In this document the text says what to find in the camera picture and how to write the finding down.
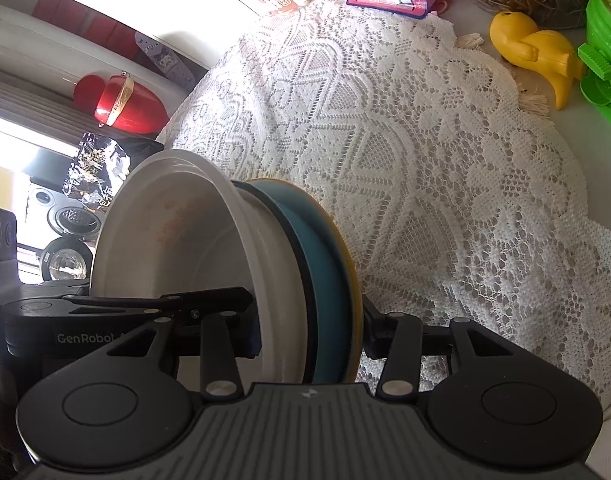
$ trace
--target blue bowl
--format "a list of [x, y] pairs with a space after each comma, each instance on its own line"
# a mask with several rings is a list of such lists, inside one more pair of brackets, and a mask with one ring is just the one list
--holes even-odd
[[280, 182], [253, 180], [250, 184], [274, 200], [303, 248], [314, 285], [317, 312], [318, 345], [313, 382], [341, 382], [348, 365], [352, 334], [351, 295], [343, 268], [313, 226], [296, 211], [312, 207], [298, 197], [298, 192]]

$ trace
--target crumpled foil wrapper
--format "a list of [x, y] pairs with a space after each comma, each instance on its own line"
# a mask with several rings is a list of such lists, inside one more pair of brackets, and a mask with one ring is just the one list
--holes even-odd
[[162, 144], [147, 138], [112, 139], [87, 132], [68, 170], [63, 193], [92, 211], [106, 208], [130, 171], [162, 149]]

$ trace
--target white logo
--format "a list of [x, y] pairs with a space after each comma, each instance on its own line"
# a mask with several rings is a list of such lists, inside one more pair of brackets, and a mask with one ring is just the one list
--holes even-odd
[[319, 395], [319, 392], [317, 392], [316, 390], [313, 390], [312, 388], [310, 388], [309, 390], [301, 392], [301, 395], [303, 397], [305, 397], [306, 399], [314, 399], [314, 397]]

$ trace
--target white bowl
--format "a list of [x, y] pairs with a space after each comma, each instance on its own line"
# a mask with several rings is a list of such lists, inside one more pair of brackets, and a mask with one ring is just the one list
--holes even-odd
[[[294, 268], [298, 272], [291, 250], [280, 259], [281, 270], [271, 265], [289, 243], [263, 209], [242, 199], [205, 158], [183, 150], [157, 153], [128, 176], [112, 201], [96, 246], [90, 295], [158, 298], [243, 286], [258, 306], [262, 351], [256, 380], [299, 382], [307, 324], [294, 329], [306, 316], [303, 289], [298, 300], [298, 287], [287, 286], [294, 282]], [[264, 241], [270, 233], [273, 240]], [[292, 322], [286, 305], [294, 309]]]

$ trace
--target stack of bowls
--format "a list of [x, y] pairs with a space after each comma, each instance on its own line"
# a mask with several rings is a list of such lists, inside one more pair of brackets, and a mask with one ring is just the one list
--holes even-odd
[[[260, 356], [237, 359], [244, 385], [355, 379], [361, 290], [318, 203], [277, 180], [231, 182], [191, 152], [148, 158], [109, 209], [90, 294], [159, 298], [227, 286], [247, 288], [258, 307]], [[195, 368], [196, 360], [181, 362], [179, 380], [194, 378], [188, 387], [198, 380]]]

